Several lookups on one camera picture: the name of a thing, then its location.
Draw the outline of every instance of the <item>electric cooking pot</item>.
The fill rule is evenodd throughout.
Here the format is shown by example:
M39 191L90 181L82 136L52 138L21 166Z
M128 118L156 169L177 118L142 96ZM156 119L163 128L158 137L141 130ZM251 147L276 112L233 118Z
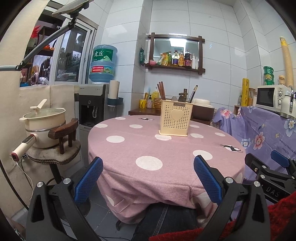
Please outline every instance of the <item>electric cooking pot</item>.
M48 132L66 123L64 108L42 109L47 99L38 106L31 106L32 112L25 114L20 121L25 124L28 137L12 152L12 158L18 161L31 147L48 148L55 146L59 140L48 137Z

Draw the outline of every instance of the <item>round table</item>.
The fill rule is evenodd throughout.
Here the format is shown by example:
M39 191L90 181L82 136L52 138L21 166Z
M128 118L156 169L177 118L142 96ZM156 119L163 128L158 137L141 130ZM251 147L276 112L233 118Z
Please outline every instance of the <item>round table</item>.
M116 117L94 126L89 161L102 158L97 184L110 210L125 223L137 223L151 204L201 208L206 221L215 211L193 169L197 155L224 177L241 183L245 150L229 134L190 121L187 137L159 135L160 116Z

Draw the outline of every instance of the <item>microwave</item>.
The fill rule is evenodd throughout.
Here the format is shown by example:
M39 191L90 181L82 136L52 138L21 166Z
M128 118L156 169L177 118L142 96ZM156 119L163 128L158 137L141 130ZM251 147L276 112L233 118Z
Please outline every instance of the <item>microwave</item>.
M285 95L291 96L291 90L285 85L259 86L256 107L273 112L281 112L281 103Z

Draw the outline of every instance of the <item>blue gripper pad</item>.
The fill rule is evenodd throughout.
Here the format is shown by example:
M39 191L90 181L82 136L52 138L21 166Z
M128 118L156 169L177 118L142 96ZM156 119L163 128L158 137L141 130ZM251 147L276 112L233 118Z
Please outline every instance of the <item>blue gripper pad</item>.
M284 168L288 168L290 166L290 162L288 158L284 157L282 154L278 153L277 151L273 150L270 153L270 157L272 160L276 161Z
M202 182L202 185L204 186L211 201L220 205L222 202L222 188L215 179L214 175L211 173L209 165L200 157L201 156L196 156L194 158L194 170Z
M94 184L103 171L103 160L96 157L92 166L88 169L74 190L74 202L76 204L83 203L87 200Z

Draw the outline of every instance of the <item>white bottle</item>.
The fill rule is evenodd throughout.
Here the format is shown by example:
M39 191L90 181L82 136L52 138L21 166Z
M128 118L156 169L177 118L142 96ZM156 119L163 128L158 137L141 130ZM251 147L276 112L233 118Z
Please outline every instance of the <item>white bottle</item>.
M196 58L195 58L194 54L193 54L193 56L192 56L192 68L193 68L193 69L196 68Z

